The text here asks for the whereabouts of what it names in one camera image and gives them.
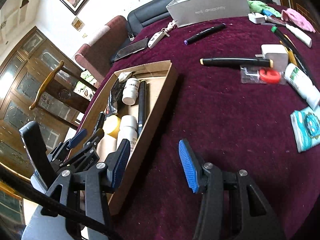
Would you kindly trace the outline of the wooden chair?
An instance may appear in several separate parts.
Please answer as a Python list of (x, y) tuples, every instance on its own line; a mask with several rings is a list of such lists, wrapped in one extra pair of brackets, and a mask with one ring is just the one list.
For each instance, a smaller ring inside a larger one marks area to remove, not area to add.
[(73, 124), (72, 122), (69, 122), (65, 120), (64, 118), (50, 113), (47, 109), (43, 108), (40, 106), (40, 100), (42, 97), (42, 94), (44, 92), (50, 94), (53, 98), (56, 98), (57, 100), (61, 101), (65, 105), (81, 112), (85, 113), (87, 107), (89, 106), (89, 100), (84, 98), (83, 96), (80, 96), (79, 94), (73, 92), (71, 89), (66, 88), (64, 85), (59, 83), (58, 81), (55, 80), (55, 76), (60, 72), (65, 72), (66, 74), (70, 75), (71, 77), (75, 78), (78, 82), (83, 83), (86, 85), (88, 88), (90, 88), (94, 93), (97, 91), (97, 87), (94, 85), (90, 84), (86, 80), (84, 80), (80, 75), (76, 75), (72, 73), (68, 68), (64, 67), (64, 61), (61, 60), (59, 65), (52, 70), (49, 75), (46, 77), (46, 79), (43, 81), (43, 83), (40, 85), (35, 100), (33, 103), (29, 106), (29, 110), (32, 111), (36, 107), (43, 110), (45, 113), (47, 113), (49, 116), (53, 117), (57, 121), (60, 121), (64, 125), (77, 130), (78, 125)]

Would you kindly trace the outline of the black snack bag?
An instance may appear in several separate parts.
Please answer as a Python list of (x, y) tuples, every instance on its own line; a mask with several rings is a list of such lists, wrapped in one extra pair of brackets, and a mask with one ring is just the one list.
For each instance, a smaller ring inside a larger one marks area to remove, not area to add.
[(129, 78), (133, 77), (134, 74), (135, 74), (135, 71), (122, 72), (117, 77), (115, 83), (113, 84), (110, 90), (109, 97), (107, 100), (107, 106), (106, 106), (107, 117), (118, 114), (119, 109), (123, 105), (121, 101), (122, 101), (125, 84)]

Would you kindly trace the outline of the gold foil packet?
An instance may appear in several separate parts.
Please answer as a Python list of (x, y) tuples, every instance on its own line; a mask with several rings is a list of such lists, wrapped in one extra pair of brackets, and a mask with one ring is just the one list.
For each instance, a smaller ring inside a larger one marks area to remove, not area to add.
[[(284, 36), (289, 40), (289, 42), (294, 46), (294, 48), (296, 48), (295, 45), (292, 43), (292, 41), (289, 39), (289, 37), (288, 37), (286, 34), (284, 34)], [(286, 46), (286, 45), (283, 43), (283, 41), (280, 40), (279, 42), (280, 42), (280, 44), (282, 44), (282, 45), (285, 47), (285, 49), (286, 49), (286, 51), (287, 51), (287, 53), (288, 53), (289, 62), (292, 63), (292, 64), (294, 64), (295, 66), (298, 66), (298, 62), (297, 62), (297, 60), (296, 60), (296, 57), (295, 57), (292, 49), (290, 49), (288, 46)]]

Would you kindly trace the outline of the thin black pen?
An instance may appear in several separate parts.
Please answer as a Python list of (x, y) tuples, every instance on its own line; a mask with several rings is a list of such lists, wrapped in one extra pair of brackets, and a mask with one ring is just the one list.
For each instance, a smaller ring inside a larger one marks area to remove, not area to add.
[(147, 83), (145, 80), (140, 82), (139, 87), (139, 108), (138, 108), (138, 126), (137, 133), (140, 136), (144, 123), (146, 121), (146, 100), (147, 100)]

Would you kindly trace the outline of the red number nine candle pack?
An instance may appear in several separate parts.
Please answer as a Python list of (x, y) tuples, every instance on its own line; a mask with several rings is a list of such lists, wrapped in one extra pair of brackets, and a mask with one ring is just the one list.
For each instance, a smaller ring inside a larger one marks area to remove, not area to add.
[(284, 73), (267, 67), (240, 66), (240, 75), (242, 83), (269, 85), (284, 85), (286, 83)]

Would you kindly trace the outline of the white power adapter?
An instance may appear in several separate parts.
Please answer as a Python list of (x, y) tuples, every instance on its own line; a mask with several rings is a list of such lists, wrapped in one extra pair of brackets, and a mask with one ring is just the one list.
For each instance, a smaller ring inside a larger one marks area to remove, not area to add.
[(261, 53), (255, 54), (255, 56), (262, 59), (271, 59), (274, 70), (278, 72), (285, 72), (289, 64), (288, 52), (282, 44), (263, 44), (261, 45)]

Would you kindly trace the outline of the blue cartoon tissue pack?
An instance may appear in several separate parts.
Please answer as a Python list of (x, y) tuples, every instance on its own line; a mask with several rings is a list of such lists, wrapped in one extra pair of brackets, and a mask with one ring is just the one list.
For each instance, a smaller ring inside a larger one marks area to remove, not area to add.
[(294, 111), (290, 119), (299, 153), (319, 145), (319, 106), (314, 111), (310, 107)]

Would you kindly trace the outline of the black marker cream caps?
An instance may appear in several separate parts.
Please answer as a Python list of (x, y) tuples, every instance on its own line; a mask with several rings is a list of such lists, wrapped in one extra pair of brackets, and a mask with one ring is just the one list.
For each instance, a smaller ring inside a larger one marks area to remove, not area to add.
[(271, 59), (261, 59), (261, 58), (239, 58), (239, 57), (214, 57), (214, 58), (203, 58), (200, 59), (200, 64), (203, 66), (240, 66), (249, 65), (257, 67), (268, 67), (273, 68), (274, 62)]

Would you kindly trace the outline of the white car key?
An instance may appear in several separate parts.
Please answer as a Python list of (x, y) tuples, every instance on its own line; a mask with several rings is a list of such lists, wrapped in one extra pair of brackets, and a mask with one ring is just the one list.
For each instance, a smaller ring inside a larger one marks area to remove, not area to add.
[(175, 29), (177, 27), (176, 21), (173, 20), (171, 22), (168, 23), (167, 27), (162, 28), (160, 31), (156, 32), (152, 38), (150, 38), (149, 42), (148, 42), (148, 48), (152, 49), (155, 47), (155, 45), (161, 41), (162, 38), (164, 37), (169, 37), (169, 32), (172, 31), (173, 29)]

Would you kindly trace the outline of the white bottle green label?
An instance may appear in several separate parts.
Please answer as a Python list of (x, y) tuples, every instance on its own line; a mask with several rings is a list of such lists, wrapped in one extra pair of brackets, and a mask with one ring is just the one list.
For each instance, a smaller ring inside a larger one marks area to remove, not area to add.
[(285, 80), (306, 100), (313, 111), (319, 106), (320, 93), (311, 79), (296, 65), (289, 63), (285, 69)]

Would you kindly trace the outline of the black marker green caps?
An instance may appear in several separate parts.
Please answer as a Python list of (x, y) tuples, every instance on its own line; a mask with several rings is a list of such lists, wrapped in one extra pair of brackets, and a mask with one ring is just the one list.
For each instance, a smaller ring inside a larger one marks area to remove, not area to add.
[(279, 40), (283, 43), (283, 45), (286, 48), (289, 48), (289, 50), (291, 50), (293, 52), (293, 55), (297, 61), (297, 66), (310, 78), (310, 80), (312, 81), (312, 83), (316, 86), (317, 83), (315, 81), (315, 79), (313, 78), (313, 75), (311, 74), (307, 64), (305, 63), (305, 61), (303, 60), (303, 57), (300, 55), (299, 51), (296, 49), (296, 47), (293, 45), (292, 42), (290, 42), (290, 40), (276, 27), (273, 26), (271, 28), (272, 33), (274, 33), (274, 35), (276, 35), (277, 38), (279, 38)]

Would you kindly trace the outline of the white bottle red label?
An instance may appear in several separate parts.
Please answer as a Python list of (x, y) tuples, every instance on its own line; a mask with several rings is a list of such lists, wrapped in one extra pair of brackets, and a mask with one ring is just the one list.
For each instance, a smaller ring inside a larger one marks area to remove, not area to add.
[(117, 148), (119, 147), (123, 139), (127, 139), (130, 142), (131, 150), (130, 150), (129, 159), (131, 159), (133, 150), (135, 148), (135, 145), (138, 139), (137, 120), (132, 115), (124, 115), (121, 118), (118, 137), (117, 137)]

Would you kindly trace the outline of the yellow round jar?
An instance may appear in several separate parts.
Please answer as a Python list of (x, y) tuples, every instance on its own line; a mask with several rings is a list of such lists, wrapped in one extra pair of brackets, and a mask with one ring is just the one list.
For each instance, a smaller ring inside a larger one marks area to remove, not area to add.
[(105, 134), (117, 139), (121, 119), (117, 115), (108, 116), (104, 122), (103, 130)]

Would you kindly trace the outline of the white small bottle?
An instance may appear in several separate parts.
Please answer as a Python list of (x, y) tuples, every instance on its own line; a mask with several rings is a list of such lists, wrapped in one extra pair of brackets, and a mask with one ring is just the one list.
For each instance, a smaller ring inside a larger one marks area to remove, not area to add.
[(132, 106), (136, 103), (138, 98), (140, 81), (136, 78), (130, 78), (125, 83), (123, 90), (122, 102), (126, 105)]

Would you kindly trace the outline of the small white charger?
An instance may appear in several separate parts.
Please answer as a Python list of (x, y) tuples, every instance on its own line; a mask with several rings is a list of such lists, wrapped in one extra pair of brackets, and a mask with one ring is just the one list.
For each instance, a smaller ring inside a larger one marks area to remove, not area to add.
[(265, 23), (265, 16), (258, 13), (258, 12), (252, 12), (248, 14), (248, 19), (254, 23), (254, 24), (261, 24)]

